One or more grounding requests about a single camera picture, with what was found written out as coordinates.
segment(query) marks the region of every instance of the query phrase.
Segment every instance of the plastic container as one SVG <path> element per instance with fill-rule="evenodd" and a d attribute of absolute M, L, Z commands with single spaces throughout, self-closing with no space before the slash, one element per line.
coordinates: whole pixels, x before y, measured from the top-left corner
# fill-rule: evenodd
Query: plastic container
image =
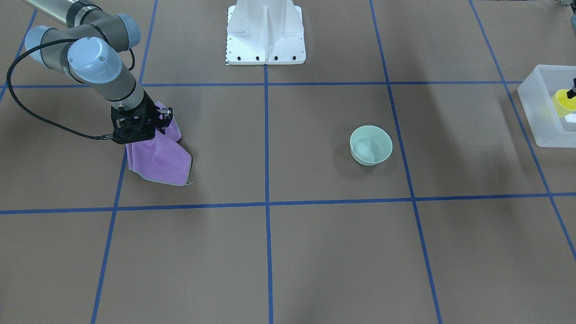
<path fill-rule="evenodd" d="M 350 136 L 350 153 L 362 165 L 376 165 L 392 154 L 392 139 L 379 127 L 361 126 Z"/>
<path fill-rule="evenodd" d="M 561 118 L 552 98 L 571 88 L 576 66 L 538 65 L 518 87 L 536 144 L 544 148 L 576 148 L 576 123 L 572 114 Z"/>

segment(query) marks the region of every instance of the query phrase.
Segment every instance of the translucent plastic bin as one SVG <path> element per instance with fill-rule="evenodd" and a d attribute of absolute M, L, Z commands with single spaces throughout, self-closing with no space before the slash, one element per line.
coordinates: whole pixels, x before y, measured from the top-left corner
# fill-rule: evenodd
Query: translucent plastic bin
<path fill-rule="evenodd" d="M 543 148 L 576 148 L 576 123 L 558 117 L 552 96 L 571 89 L 576 66 L 538 65 L 518 87 L 536 144 Z"/>

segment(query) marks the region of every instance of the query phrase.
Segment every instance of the brown floor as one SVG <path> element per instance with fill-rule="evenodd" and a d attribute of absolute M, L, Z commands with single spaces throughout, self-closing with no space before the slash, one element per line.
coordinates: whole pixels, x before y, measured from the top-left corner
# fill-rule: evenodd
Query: brown floor
<path fill-rule="evenodd" d="M 97 3 L 138 22 L 134 75 L 174 107 L 194 184 L 3 85 L 0 323 L 574 323 L 576 150 L 536 146 L 516 92 L 576 65 L 568 7 L 297 0 L 306 64 L 264 67 L 225 65 L 234 0 Z M 20 1 L 0 18 L 2 71 L 27 28 L 65 28 Z M 94 90 L 29 58 L 13 80 L 111 131 Z M 387 161 L 351 158 L 361 125 Z"/>

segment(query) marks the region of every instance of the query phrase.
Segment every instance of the yellow cup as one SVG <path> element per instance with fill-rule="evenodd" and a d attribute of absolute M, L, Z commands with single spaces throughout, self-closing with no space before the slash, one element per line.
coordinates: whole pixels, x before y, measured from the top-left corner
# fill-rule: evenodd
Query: yellow cup
<path fill-rule="evenodd" d="M 552 102 L 560 118 L 576 112 L 576 97 L 568 99 L 566 92 L 568 92 L 568 90 L 560 89 L 552 96 Z"/>

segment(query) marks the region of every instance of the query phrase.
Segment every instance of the black cable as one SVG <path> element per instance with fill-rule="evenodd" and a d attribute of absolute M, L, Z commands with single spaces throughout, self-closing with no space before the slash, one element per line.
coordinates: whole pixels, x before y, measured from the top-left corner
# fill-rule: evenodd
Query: black cable
<path fill-rule="evenodd" d="M 34 48 L 31 48 L 29 51 L 26 51 L 24 54 L 18 56 L 18 58 L 16 58 L 16 60 L 14 60 L 14 62 L 12 63 L 12 65 L 10 65 L 10 67 L 8 68 L 8 73 L 6 73 L 6 83 L 8 85 L 8 91 L 10 91 L 10 94 L 12 95 L 12 98 L 14 99 L 14 101 L 16 101 L 16 103 L 18 104 L 18 106 L 20 106 L 20 108 L 22 108 L 25 112 L 29 113 L 30 115 L 32 115 L 33 117 L 42 120 L 45 123 L 48 123 L 50 125 L 56 126 L 58 128 L 61 128 L 63 130 L 69 131 L 72 134 L 78 135 L 78 136 L 82 136 L 85 138 L 89 138 L 91 140 L 111 140 L 112 136 L 111 135 L 102 135 L 102 136 L 90 136 L 90 135 L 86 135 L 86 134 L 82 134 L 78 131 L 72 130 L 68 127 L 62 126 L 58 123 L 55 123 L 51 120 L 48 120 L 46 118 L 40 117 L 38 115 L 36 115 L 34 112 L 30 111 L 28 108 L 26 108 L 26 106 L 24 106 L 24 104 L 22 104 L 22 102 L 20 102 L 20 100 L 18 99 L 18 97 L 16 96 L 16 94 L 14 93 L 14 89 L 12 88 L 12 72 L 14 72 L 14 68 L 16 67 L 16 65 L 18 63 L 20 63 L 20 61 L 22 61 L 26 56 L 34 53 L 35 51 L 41 50 L 44 47 L 48 47 L 48 46 L 52 46 L 52 45 L 56 45 L 56 44 L 62 44 L 62 43 L 72 43 L 72 42 L 76 42 L 78 39 L 60 39 L 60 40 L 55 40 L 53 42 L 48 42 L 39 46 L 36 46 Z"/>
<path fill-rule="evenodd" d="M 128 71 L 131 71 L 134 69 L 134 65 L 136 64 L 136 58 L 134 57 L 134 52 L 132 52 L 132 48 L 130 49 L 130 55 L 132 55 L 132 66 L 130 66 L 130 68 L 128 69 Z"/>

